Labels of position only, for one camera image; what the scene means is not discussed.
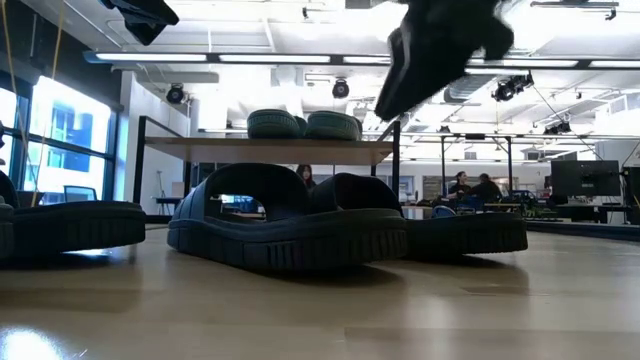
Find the teal slide sandal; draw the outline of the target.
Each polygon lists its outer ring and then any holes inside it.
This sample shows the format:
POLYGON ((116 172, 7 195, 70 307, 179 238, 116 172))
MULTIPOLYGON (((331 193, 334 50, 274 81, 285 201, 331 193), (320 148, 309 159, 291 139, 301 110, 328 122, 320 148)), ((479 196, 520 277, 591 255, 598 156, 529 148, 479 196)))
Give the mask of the teal slide sandal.
POLYGON ((359 141, 362 132, 361 122, 351 115, 316 111, 308 117, 305 136, 311 139, 359 141))
POLYGON ((250 139, 295 139, 301 134, 297 119, 280 109, 253 111, 247 118, 250 139))

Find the small background desk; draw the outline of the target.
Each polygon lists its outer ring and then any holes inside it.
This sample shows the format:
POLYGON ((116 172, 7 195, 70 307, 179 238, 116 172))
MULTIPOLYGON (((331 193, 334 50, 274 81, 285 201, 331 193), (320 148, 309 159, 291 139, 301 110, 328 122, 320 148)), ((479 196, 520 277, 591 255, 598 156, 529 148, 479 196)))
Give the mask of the small background desk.
POLYGON ((159 215, 173 215, 182 201, 180 197, 153 197, 153 200, 158 207, 159 215))

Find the small dark screen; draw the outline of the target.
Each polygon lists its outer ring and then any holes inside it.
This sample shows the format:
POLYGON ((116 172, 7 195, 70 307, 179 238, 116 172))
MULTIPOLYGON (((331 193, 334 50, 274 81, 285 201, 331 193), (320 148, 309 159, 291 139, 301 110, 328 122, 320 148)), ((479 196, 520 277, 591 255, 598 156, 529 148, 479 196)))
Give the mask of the small dark screen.
POLYGON ((96 201, 98 199, 96 190, 91 187, 65 185, 64 198, 67 203, 96 201))

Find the wooden shelf with black frame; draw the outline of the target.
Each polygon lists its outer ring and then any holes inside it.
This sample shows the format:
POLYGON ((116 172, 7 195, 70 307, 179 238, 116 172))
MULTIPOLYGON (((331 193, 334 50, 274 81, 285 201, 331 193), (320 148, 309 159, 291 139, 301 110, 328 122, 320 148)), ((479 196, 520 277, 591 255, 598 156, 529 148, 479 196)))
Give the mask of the wooden shelf with black frame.
POLYGON ((391 189, 399 192, 399 121, 393 121, 375 141, 317 139, 230 139, 183 137, 162 123, 142 115, 138 119, 133 201, 141 201, 145 148, 150 147, 184 162, 183 192, 190 192, 192 163, 259 162, 272 164, 370 166, 392 158, 391 189))

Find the long ceiling light fixture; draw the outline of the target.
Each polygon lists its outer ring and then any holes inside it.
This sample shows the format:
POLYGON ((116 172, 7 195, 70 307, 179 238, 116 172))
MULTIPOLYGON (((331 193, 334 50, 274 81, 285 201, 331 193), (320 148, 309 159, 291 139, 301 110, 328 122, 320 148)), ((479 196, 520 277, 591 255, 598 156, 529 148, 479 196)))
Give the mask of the long ceiling light fixture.
MULTIPOLYGON (((280 53, 168 53, 168 52, 94 52, 83 54, 89 63, 154 63, 154 64, 234 64, 234 65, 327 65, 386 67, 388 55, 280 54, 280 53)), ((623 58, 557 58, 507 57, 485 61, 474 57, 472 69, 576 70, 576 71, 640 71, 640 59, 623 58)))

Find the black metal rack frame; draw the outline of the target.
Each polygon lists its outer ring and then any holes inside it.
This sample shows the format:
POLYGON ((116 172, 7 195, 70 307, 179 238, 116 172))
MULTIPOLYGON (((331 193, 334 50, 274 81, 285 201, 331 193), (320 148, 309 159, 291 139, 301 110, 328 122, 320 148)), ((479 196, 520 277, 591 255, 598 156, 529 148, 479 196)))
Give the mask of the black metal rack frame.
POLYGON ((441 147, 441 180, 442 180, 442 194, 445 194, 447 187, 446 180, 446 150, 445 140, 447 138, 464 139, 467 141, 484 141, 492 140, 507 154, 507 168, 508 168, 508 194, 511 195, 514 191, 513 183, 513 157, 512 157, 512 144, 514 135, 510 134, 482 134, 482 133, 438 133, 437 137, 440 138, 441 147))

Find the black computer monitor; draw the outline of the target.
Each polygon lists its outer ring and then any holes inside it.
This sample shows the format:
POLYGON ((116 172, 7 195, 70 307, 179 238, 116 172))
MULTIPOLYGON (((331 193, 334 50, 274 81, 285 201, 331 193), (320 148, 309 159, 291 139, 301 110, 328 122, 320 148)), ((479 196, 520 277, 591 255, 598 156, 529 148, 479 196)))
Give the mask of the black computer monitor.
POLYGON ((553 193, 562 196, 619 196, 620 168, 617 161, 552 161, 553 193))

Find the person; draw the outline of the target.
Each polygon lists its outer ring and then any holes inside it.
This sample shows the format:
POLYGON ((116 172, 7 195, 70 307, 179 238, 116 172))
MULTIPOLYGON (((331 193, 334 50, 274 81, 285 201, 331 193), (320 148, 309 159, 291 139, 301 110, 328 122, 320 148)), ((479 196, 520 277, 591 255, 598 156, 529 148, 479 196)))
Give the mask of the person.
POLYGON ((465 171, 456 174, 456 182, 448 189, 448 199, 462 199, 469 191, 468 176, 465 171))
POLYGON ((308 164, 300 164, 296 168, 296 173, 303 180, 306 188, 308 190, 314 188, 316 186, 315 181, 313 180, 313 172, 312 167, 308 164))
POLYGON ((498 185, 489 177, 488 174, 479 175, 480 183, 468 192, 469 196, 475 196, 483 202, 496 202, 502 198, 502 192, 498 185))

